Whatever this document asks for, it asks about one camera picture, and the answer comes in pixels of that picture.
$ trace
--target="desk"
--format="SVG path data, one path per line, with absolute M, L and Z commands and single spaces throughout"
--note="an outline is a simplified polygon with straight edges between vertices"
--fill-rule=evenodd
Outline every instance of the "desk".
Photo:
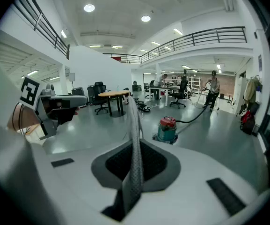
M 157 90 L 164 90 L 164 91 L 166 91 L 166 100 L 165 100 L 165 107 L 167 107 L 167 105 L 168 105 L 168 90 L 178 90 L 178 88 L 170 88 L 170 87 L 168 87 L 168 88 L 160 88 L 160 87 L 151 87 L 151 86 L 149 86 L 149 101 L 150 101 L 150 89 L 157 89 Z
M 122 106 L 122 95 L 129 94 L 129 93 L 130 93 L 130 91 L 128 91 L 128 90 L 110 91 L 110 92 L 100 93 L 100 94 L 98 94 L 98 96 L 107 97 L 110 116 L 113 118 L 118 118 L 118 117 L 125 115 L 124 108 Z M 116 96 L 117 108 L 118 108 L 118 111 L 114 111 L 113 113 L 112 113 L 111 104 L 110 104 L 110 97 L 111 96 Z

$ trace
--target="railing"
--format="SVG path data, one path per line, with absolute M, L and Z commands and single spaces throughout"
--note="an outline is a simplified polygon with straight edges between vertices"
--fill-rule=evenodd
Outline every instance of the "railing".
M 135 63 L 141 64 L 153 58 L 165 55 L 167 53 L 172 53 L 177 50 L 192 46 L 212 43 L 247 43 L 244 29 L 245 27 L 223 27 L 191 33 L 166 42 L 148 51 L 142 56 L 111 53 L 105 54 L 111 55 L 110 57 L 121 56 L 121 61 L 126 63 L 129 63 L 129 61 L 130 63 L 133 63 L 132 61 L 135 60 Z
M 104 54 L 122 63 L 141 64 L 141 56 L 121 54 L 121 53 L 104 53 Z
M 62 52 L 69 60 L 69 47 L 54 30 L 43 14 L 36 0 L 15 0 L 13 3 L 17 10 L 28 20 L 34 31 L 40 32 L 55 49 Z

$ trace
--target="ceiling light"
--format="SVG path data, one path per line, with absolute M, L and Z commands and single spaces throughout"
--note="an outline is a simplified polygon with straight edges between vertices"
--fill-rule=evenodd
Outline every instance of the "ceiling light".
M 64 38 L 66 38 L 66 35 L 65 35 L 65 33 L 63 32 L 63 30 L 61 31 L 61 34 L 62 34 L 62 36 L 63 36 Z
M 36 72 L 38 72 L 38 71 L 37 70 L 34 70 L 33 72 L 28 73 L 27 75 L 30 76 L 30 75 L 32 75 L 32 74 L 34 74 Z
M 177 33 L 179 33 L 180 35 L 183 35 L 183 33 L 181 31 L 179 31 L 178 29 L 174 28 L 174 31 L 176 31 Z
M 141 17 L 141 20 L 144 22 L 148 22 L 148 21 L 150 21 L 150 16 L 143 16 L 143 17 Z
M 87 4 L 87 5 L 84 7 L 84 10 L 85 10 L 86 12 L 89 12 L 89 13 L 91 13 L 92 11 L 94 11 L 94 9 L 95 9 L 95 7 L 94 7 L 94 5 L 92 5 L 92 4 Z

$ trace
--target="ceiling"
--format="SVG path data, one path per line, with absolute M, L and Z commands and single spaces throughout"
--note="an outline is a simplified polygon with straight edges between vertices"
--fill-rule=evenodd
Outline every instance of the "ceiling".
M 70 0 L 76 11 L 77 24 L 83 45 L 102 45 L 96 48 L 103 53 L 131 53 L 140 55 L 138 48 L 149 50 L 153 47 L 147 41 L 160 31 L 178 26 L 188 16 L 211 8 L 224 7 L 223 0 Z M 95 10 L 84 11 L 86 4 L 93 4 Z M 151 21 L 143 22 L 148 15 Z M 161 43 L 177 38 L 173 29 L 168 29 L 158 40 Z M 121 45 L 114 49 L 110 45 Z
M 168 62 L 160 63 L 160 69 L 165 72 L 181 71 L 184 68 L 182 65 L 186 65 L 191 69 L 199 71 L 212 71 L 218 70 L 217 64 L 220 64 L 223 74 L 233 75 L 240 67 L 248 62 L 249 58 L 241 56 L 195 56 L 183 59 L 170 60 Z M 155 72 L 155 66 L 149 67 L 148 72 Z
M 57 65 L 40 58 L 36 54 L 32 54 L 30 51 L 23 51 L 1 41 L 0 66 L 16 86 L 21 84 L 22 76 L 34 70 L 38 72 L 31 76 L 44 83 L 49 82 L 53 77 L 59 76 L 59 67 Z M 68 68 L 66 68 L 66 76 L 69 76 Z

